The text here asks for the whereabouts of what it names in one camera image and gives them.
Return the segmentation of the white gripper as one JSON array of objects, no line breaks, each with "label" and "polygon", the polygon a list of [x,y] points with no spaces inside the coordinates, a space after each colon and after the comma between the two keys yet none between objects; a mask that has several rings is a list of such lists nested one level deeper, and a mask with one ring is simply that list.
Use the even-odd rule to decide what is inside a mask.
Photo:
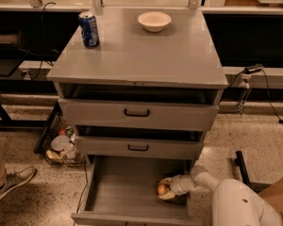
[{"label": "white gripper", "polygon": [[196,182],[189,174],[167,177],[160,180],[158,184],[170,186],[171,191],[158,194],[158,197],[164,201],[172,200],[175,195],[181,196],[197,188]]}]

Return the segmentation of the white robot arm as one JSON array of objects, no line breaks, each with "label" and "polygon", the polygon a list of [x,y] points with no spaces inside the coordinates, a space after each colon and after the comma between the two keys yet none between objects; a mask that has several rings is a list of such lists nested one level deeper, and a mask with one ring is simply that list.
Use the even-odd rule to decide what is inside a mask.
[{"label": "white robot arm", "polygon": [[236,179],[218,180],[199,165],[162,179],[158,197],[168,201],[206,188],[212,192],[212,226],[283,226],[282,216],[250,186]]}]

